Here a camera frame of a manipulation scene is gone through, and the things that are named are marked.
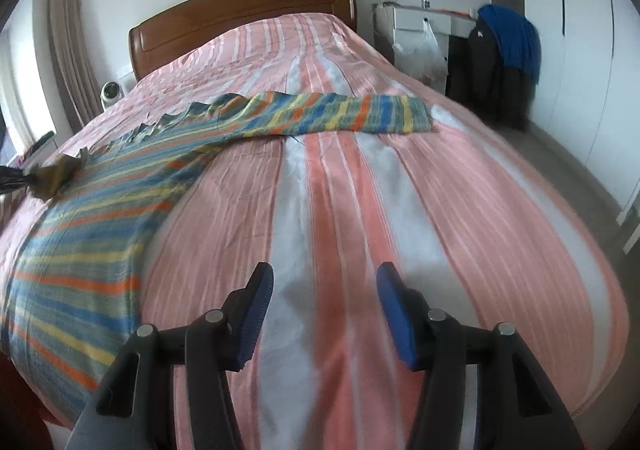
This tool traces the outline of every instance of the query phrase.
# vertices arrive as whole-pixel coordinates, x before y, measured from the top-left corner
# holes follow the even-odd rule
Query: plastic bag
[[[396,68],[411,78],[428,86],[447,78],[447,60],[428,22],[424,23],[424,33],[415,33],[410,44],[395,43],[393,49]]]

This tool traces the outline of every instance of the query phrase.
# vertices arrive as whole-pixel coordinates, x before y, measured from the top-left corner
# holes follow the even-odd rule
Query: colorful striped towel
[[[231,141],[326,130],[428,132],[408,96],[260,93],[193,103],[93,152],[22,246],[7,287],[2,349],[76,420],[139,322],[143,255],[169,211]]]

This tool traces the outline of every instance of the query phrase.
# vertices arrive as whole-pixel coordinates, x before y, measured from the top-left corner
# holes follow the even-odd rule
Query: wooden headboard
[[[329,13],[356,30],[355,0],[187,0],[129,31],[138,80],[242,24],[288,13]]]

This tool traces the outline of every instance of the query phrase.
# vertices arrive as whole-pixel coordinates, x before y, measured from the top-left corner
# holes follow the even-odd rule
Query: floor
[[[628,255],[622,247],[638,226],[635,214],[622,225],[572,167],[530,133],[500,131],[564,196],[580,215],[620,278],[630,315],[625,357],[607,388],[576,424],[593,450],[607,450],[640,401],[640,242]]]

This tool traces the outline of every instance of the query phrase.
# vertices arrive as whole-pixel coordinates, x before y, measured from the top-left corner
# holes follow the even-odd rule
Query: white wardrobe
[[[525,0],[540,80],[529,119],[626,215],[640,189],[640,15],[630,0]]]

